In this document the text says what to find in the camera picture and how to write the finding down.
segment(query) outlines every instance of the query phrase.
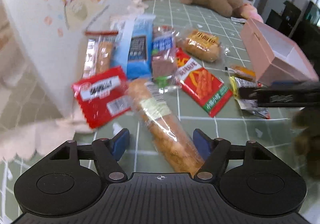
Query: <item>barcode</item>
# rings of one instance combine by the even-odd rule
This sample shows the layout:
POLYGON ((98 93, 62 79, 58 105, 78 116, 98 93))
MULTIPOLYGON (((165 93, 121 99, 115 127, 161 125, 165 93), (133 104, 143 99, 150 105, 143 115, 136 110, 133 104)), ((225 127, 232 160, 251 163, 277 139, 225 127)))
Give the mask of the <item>barcode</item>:
POLYGON ((107 103, 107 108, 111 116, 115 116, 123 111, 126 111, 128 108, 130 108, 128 96, 123 96, 107 103))
POLYGON ((148 91, 150 91, 151 95, 156 99, 157 102, 165 102, 163 96, 159 93, 159 89, 152 82, 146 82, 144 84, 148 91))

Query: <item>red packet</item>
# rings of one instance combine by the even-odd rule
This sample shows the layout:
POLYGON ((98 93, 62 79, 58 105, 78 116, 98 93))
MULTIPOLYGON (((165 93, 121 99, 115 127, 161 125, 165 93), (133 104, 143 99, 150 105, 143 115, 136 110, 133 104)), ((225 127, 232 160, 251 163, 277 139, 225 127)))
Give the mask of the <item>red packet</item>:
POLYGON ((121 66, 72 85, 82 112, 91 128, 100 127, 130 110, 124 85, 127 81, 121 66))
POLYGON ((214 117, 230 99, 232 92, 181 48, 176 55, 177 75, 180 78, 182 90, 188 93, 211 117, 214 117))

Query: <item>metal screw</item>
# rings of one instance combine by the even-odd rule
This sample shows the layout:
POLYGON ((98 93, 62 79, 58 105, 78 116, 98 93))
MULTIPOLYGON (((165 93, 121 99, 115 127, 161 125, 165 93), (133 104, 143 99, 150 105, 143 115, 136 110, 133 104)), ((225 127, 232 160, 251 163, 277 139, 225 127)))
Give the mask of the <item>metal screw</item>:
POLYGON ((109 174, 109 178, 112 180, 121 180, 124 178, 124 174, 122 172, 115 171, 109 174))
POLYGON ((202 171, 200 173, 197 174, 198 178, 202 179, 202 180, 209 180, 213 177, 212 173, 207 172, 207 171, 202 171))

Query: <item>light blue bag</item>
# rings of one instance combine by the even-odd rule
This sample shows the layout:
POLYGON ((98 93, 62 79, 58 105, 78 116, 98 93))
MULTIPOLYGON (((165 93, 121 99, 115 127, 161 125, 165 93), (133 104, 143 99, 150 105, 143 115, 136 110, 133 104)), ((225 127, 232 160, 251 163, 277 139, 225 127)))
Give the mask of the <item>light blue bag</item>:
POLYGON ((117 47, 111 66, 122 66, 128 79, 151 78, 153 20, 156 16, 122 16, 114 19, 112 30, 118 30, 117 47))

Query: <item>open pink box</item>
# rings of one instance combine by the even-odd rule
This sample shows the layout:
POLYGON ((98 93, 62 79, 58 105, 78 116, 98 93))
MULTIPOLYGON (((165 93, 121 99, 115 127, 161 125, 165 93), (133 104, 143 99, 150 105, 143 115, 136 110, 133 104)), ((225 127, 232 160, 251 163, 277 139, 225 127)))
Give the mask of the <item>open pink box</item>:
POLYGON ((240 36, 258 82, 319 80, 299 46, 272 27, 249 19, 240 36))

